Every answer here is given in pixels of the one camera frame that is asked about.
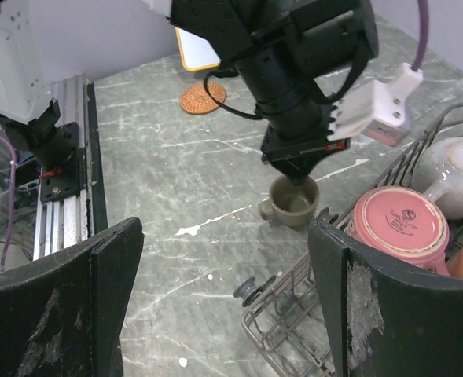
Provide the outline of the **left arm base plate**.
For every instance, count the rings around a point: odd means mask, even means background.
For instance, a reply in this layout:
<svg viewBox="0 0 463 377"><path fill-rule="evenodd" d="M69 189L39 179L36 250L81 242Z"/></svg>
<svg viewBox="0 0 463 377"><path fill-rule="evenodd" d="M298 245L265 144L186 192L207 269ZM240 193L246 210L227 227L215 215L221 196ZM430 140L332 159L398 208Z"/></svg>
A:
<svg viewBox="0 0 463 377"><path fill-rule="evenodd" d="M78 194L81 188L79 125L67 123L56 128L53 138L39 150L42 170L39 175L40 201L56 202Z"/></svg>

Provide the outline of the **small olive grey cup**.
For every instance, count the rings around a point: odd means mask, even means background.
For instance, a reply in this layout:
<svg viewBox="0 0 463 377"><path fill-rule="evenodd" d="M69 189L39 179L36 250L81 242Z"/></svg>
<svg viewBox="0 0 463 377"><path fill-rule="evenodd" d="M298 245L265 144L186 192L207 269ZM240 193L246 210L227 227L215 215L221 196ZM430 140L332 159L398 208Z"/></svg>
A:
<svg viewBox="0 0 463 377"><path fill-rule="evenodd" d="M299 228L311 221L318 200L319 188L313 179L306 178L301 185L294 185L281 176L272 182L267 199L258 204L258 212L264 221Z"/></svg>

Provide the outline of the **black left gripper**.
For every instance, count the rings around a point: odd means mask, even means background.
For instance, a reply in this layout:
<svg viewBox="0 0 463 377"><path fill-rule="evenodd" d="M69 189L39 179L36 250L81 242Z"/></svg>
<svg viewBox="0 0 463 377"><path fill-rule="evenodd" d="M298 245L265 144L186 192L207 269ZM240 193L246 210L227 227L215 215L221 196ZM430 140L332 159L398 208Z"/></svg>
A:
<svg viewBox="0 0 463 377"><path fill-rule="evenodd" d="M271 91L263 104L269 121L261 146L263 158L291 183L301 185L323 159L348 150L351 141L329 140L331 111L336 106L313 79L280 58L265 60L264 68Z"/></svg>

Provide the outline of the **pink patterned mug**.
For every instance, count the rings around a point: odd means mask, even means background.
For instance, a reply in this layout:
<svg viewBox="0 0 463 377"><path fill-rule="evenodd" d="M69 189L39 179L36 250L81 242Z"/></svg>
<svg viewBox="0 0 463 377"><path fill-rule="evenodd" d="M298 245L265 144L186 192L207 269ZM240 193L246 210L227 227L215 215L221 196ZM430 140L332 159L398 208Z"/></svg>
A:
<svg viewBox="0 0 463 377"><path fill-rule="evenodd" d="M411 265L450 275L445 263L447 220L435 204L412 189L369 190L355 204L345 233Z"/></svg>

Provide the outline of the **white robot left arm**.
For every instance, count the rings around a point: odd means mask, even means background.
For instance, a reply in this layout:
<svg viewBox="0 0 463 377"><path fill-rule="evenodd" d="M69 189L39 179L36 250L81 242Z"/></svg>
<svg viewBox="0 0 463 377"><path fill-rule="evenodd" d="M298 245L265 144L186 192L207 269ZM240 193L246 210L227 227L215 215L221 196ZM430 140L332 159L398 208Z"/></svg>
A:
<svg viewBox="0 0 463 377"><path fill-rule="evenodd" d="M63 67L102 78L175 51L174 28L208 42L219 67L238 74L266 120L262 159L301 184L349 147L330 112L377 56L368 1L0 1L0 123L11 142L50 169L71 155L43 74Z"/></svg>

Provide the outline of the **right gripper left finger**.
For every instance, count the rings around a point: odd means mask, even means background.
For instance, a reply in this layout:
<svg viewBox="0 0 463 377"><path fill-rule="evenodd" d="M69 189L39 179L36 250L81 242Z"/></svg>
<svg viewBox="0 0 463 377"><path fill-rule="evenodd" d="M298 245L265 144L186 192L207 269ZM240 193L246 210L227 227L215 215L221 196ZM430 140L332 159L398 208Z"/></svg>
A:
<svg viewBox="0 0 463 377"><path fill-rule="evenodd" d="M139 218L0 273L0 376L121 376Z"/></svg>

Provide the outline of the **cream white speckled mug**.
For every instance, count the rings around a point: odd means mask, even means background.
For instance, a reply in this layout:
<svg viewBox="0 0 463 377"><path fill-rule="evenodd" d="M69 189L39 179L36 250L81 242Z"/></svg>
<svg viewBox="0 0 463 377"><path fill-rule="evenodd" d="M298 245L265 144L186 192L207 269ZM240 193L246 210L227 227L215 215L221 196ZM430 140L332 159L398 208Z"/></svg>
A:
<svg viewBox="0 0 463 377"><path fill-rule="evenodd" d="M411 188L434 203L446 219L463 219L463 137L426 148L413 169Z"/></svg>

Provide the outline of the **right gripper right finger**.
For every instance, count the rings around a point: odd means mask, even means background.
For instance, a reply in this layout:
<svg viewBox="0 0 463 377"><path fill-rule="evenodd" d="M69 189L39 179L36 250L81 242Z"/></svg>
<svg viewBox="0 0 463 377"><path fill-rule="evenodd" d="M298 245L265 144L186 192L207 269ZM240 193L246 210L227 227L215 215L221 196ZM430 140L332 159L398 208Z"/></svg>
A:
<svg viewBox="0 0 463 377"><path fill-rule="evenodd" d="M319 221L308 250L338 376L463 376L463 280Z"/></svg>

